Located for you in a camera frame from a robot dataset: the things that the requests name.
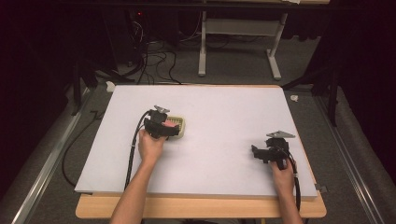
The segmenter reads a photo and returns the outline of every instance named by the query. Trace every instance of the wooden table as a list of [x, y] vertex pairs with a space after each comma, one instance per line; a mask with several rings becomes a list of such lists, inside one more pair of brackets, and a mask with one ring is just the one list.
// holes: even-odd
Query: wooden table
[[[306, 159], [308, 170], [313, 177]], [[324, 217], [326, 207], [320, 193], [318, 197], [302, 199], [302, 217]], [[120, 193], [81, 194], [76, 215], [80, 218], [110, 218], [120, 199]], [[276, 197], [255, 196], [170, 196], [149, 194], [143, 217], [150, 218], [264, 218], [280, 217]]]

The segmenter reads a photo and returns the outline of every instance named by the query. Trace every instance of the white metal stand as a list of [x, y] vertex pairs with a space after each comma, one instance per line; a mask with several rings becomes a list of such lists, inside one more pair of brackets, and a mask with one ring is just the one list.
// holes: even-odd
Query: white metal stand
[[266, 55], [271, 66], [273, 77], [280, 80], [281, 75], [277, 67], [275, 53], [285, 27], [287, 13], [283, 13], [280, 21], [248, 21], [248, 20], [227, 20], [208, 19], [206, 12], [202, 15], [201, 50], [199, 55], [198, 76], [206, 75], [206, 34], [223, 35], [269, 35], [275, 38], [274, 45], [266, 51]]

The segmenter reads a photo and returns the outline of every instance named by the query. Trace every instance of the person's right hand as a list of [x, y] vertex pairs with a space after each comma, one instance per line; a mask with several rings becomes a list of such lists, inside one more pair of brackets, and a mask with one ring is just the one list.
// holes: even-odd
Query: person's right hand
[[166, 137], [155, 139], [146, 130], [139, 131], [139, 153], [142, 162], [155, 163], [163, 153]]
[[273, 170], [273, 178], [276, 186], [276, 191], [279, 197], [293, 196], [294, 176], [293, 168], [290, 160], [286, 160], [287, 168], [279, 170], [275, 161], [271, 161], [271, 168]]

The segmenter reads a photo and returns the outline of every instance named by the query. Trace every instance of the white board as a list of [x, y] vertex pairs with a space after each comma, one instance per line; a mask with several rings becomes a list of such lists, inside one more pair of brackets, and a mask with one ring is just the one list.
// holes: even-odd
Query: white board
[[[298, 163], [302, 197], [317, 197], [303, 146], [279, 87], [117, 86], [92, 144], [77, 192], [123, 192], [134, 131], [155, 105], [186, 120], [168, 140], [148, 193], [276, 196], [270, 166], [254, 159], [268, 133], [283, 131]], [[141, 159], [136, 147], [134, 175]]]

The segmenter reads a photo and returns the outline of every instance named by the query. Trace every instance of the black wire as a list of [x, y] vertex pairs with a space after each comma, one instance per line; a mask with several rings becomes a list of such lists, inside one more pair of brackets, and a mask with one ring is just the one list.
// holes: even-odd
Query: black wire
[[300, 211], [300, 206], [301, 206], [301, 191], [300, 191], [300, 182], [297, 177], [297, 167], [294, 162], [294, 159], [292, 158], [291, 154], [289, 156], [289, 160], [291, 163], [291, 167], [293, 168], [293, 174], [294, 174], [294, 185], [296, 187], [296, 206], [297, 210]]
[[73, 186], [73, 187], [75, 187], [76, 184], [75, 184], [73, 181], [71, 181], [71, 180], [69, 179], [69, 177], [67, 176], [66, 170], [65, 170], [65, 168], [64, 168], [64, 163], [65, 163], [65, 159], [66, 159], [67, 152], [69, 151], [69, 149], [71, 148], [71, 146], [73, 146], [73, 145], [76, 143], [76, 141], [80, 138], [80, 136], [81, 136], [81, 135], [82, 135], [82, 134], [83, 134], [83, 133], [84, 133], [95, 121], [102, 119], [102, 116], [105, 114], [105, 111], [102, 112], [100, 115], [98, 115], [98, 111], [91, 111], [91, 113], [94, 113], [94, 114], [95, 114], [94, 117], [93, 117], [93, 119], [92, 119], [92, 121], [91, 121], [89, 124], [87, 124], [87, 126], [85, 126], [85, 127], [81, 130], [81, 132], [79, 132], [78, 135], [76, 135], [76, 137], [70, 142], [69, 146], [67, 146], [66, 150], [64, 151], [64, 155], [63, 155], [63, 158], [62, 158], [62, 174], [64, 175], [64, 179], [67, 181], [67, 183], [69, 183], [69, 184], [70, 184], [71, 186]]
[[135, 149], [135, 144], [136, 144], [137, 133], [139, 132], [139, 130], [141, 128], [140, 124], [142, 123], [143, 118], [149, 113], [150, 113], [150, 111], [146, 111], [146, 113], [143, 114], [142, 118], [140, 118], [139, 122], [137, 123], [136, 130], [134, 131], [134, 139], [132, 140], [131, 152], [129, 154], [128, 170], [127, 170], [127, 173], [126, 173], [126, 180], [125, 180], [124, 189], [126, 189], [126, 187], [128, 187], [129, 181], [131, 179], [132, 164], [134, 162], [134, 149]]
[[297, 166], [295, 164], [295, 160], [291, 153], [289, 151], [285, 151], [282, 147], [277, 147], [281, 152], [283, 152], [285, 155], [287, 155], [290, 163], [291, 163], [291, 168], [293, 169], [293, 175], [294, 175], [294, 186], [296, 187], [296, 207], [297, 210], [300, 211], [301, 207], [301, 190], [300, 190], [300, 182], [298, 180], [297, 176]]

